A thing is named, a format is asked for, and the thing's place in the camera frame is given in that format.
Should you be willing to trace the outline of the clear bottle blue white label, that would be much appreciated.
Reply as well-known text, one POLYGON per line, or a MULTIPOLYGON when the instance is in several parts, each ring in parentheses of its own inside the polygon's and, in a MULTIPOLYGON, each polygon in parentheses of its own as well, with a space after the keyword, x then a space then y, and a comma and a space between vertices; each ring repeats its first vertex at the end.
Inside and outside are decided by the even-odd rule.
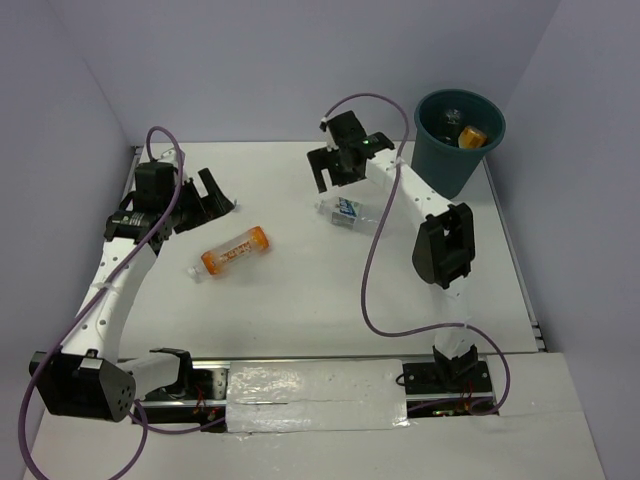
POLYGON ((383 210, 340 196, 316 201, 315 209, 325 220, 342 229, 373 236, 379 226, 383 210))

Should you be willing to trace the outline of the orange label plastic bottle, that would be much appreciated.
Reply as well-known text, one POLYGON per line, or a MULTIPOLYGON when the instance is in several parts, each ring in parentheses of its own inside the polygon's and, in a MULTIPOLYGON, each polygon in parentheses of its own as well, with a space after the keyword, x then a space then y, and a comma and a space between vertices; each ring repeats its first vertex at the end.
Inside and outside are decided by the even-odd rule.
POLYGON ((269 248, 270 242, 265 231, 255 226, 202 253, 198 262, 187 269, 187 274, 192 280, 200 282, 207 277, 221 275, 232 263, 263 254, 269 248))

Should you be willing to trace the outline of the yellow and blue label bottle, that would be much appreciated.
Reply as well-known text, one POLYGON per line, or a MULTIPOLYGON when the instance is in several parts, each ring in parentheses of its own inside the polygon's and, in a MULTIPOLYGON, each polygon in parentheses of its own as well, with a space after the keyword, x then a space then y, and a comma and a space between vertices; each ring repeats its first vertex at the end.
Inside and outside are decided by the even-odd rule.
POLYGON ((461 149, 479 149, 487 142, 487 135, 473 126, 466 126, 458 136, 458 147, 461 149))

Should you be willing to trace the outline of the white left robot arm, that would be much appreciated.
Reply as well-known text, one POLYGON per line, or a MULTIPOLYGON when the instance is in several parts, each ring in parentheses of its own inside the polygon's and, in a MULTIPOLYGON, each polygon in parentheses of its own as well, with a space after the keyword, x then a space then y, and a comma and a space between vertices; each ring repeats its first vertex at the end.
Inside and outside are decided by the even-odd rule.
POLYGON ((180 158, 169 149, 135 168, 131 190, 106 221, 101 261, 79 323, 51 355, 37 352, 31 359, 29 372, 53 415, 120 422, 149 393, 163 389, 180 399, 195 388, 186 350, 156 348, 119 360, 125 323, 163 244, 235 207, 207 168, 198 172, 206 191, 199 194, 180 158))

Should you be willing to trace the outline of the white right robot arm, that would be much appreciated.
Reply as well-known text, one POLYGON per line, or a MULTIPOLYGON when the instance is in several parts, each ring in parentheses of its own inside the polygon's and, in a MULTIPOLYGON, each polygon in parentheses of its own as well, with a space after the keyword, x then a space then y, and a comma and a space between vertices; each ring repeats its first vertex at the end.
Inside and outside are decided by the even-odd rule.
POLYGON ((436 288, 436 301, 450 320, 440 327, 433 346, 434 376, 444 390, 465 384, 478 363, 476 346, 467 340, 465 279, 475 259, 473 213, 465 204, 453 204, 401 158, 400 149, 383 133, 368 134, 353 111, 325 116, 320 129, 326 145, 307 154, 317 190, 368 180, 401 199, 416 229, 411 262, 421 280, 436 288))

